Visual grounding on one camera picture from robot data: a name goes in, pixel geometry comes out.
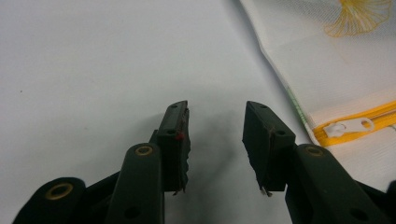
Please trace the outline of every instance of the metal screw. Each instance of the metal screw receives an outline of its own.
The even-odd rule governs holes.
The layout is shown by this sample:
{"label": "metal screw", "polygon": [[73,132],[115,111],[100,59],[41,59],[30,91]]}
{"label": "metal screw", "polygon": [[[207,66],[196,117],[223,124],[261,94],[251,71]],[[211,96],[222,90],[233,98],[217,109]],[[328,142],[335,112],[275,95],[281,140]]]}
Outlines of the metal screw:
{"label": "metal screw", "polygon": [[152,147],[139,147],[134,151],[134,153],[138,156],[147,156],[152,153]]}

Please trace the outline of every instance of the yellow plastic strip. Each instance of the yellow plastic strip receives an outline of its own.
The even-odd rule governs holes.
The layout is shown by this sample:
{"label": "yellow plastic strip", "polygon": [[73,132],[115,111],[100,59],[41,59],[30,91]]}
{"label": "yellow plastic strip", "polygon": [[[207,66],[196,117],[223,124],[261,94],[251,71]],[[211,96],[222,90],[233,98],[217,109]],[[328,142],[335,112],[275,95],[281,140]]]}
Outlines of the yellow plastic strip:
{"label": "yellow plastic strip", "polygon": [[[328,137],[327,134],[324,132],[323,128],[329,126],[332,123],[341,121],[341,120],[348,120],[348,119],[357,119],[357,118],[368,118],[373,121],[375,124],[375,128],[370,132],[364,133],[345,133],[340,137]],[[360,138],[366,134],[373,133],[375,131],[381,130],[385,127],[388,127],[391,124],[396,123],[396,101],[390,102],[385,105],[381,105],[379,107],[363,111],[358,114],[354,114],[351,116],[347,116],[341,119],[335,119],[324,124],[319,125],[316,127],[313,132],[315,137],[317,138],[318,142],[323,147],[329,147],[332,145],[337,145],[345,142],[349,142]]]}

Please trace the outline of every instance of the screw hole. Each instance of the screw hole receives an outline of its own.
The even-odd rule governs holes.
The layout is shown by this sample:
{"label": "screw hole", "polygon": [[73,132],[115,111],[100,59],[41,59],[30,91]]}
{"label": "screw hole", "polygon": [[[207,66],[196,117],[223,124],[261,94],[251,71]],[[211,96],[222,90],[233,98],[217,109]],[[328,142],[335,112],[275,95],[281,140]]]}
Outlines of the screw hole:
{"label": "screw hole", "polygon": [[147,156],[152,153],[152,147],[139,147],[134,151],[134,153],[138,156]]}
{"label": "screw hole", "polygon": [[132,206],[125,210],[124,215],[126,218],[129,218],[129,219],[138,217],[138,216],[140,216],[139,208]]}
{"label": "screw hole", "polygon": [[367,221],[369,219],[367,214],[361,211],[359,208],[351,208],[349,214],[360,221]]}
{"label": "screw hole", "polygon": [[73,190],[73,185],[70,183],[60,183],[47,191],[45,197],[48,200],[59,200],[68,195]]}
{"label": "screw hole", "polygon": [[284,131],[277,131],[276,134],[278,135],[285,135],[286,133]]}
{"label": "screw hole", "polygon": [[306,150],[311,154],[312,156],[323,156],[323,151],[320,150],[317,147],[307,147]]}

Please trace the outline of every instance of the white table surface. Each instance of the white table surface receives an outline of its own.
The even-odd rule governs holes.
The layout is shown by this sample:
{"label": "white table surface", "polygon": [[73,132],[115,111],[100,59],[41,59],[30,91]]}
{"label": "white table surface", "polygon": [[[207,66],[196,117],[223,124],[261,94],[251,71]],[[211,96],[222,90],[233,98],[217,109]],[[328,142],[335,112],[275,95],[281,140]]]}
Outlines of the white table surface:
{"label": "white table surface", "polygon": [[309,142],[237,0],[0,3],[0,223],[61,176],[89,186],[147,142],[170,104],[191,110],[189,183],[166,223],[290,223],[242,144],[246,101]]}

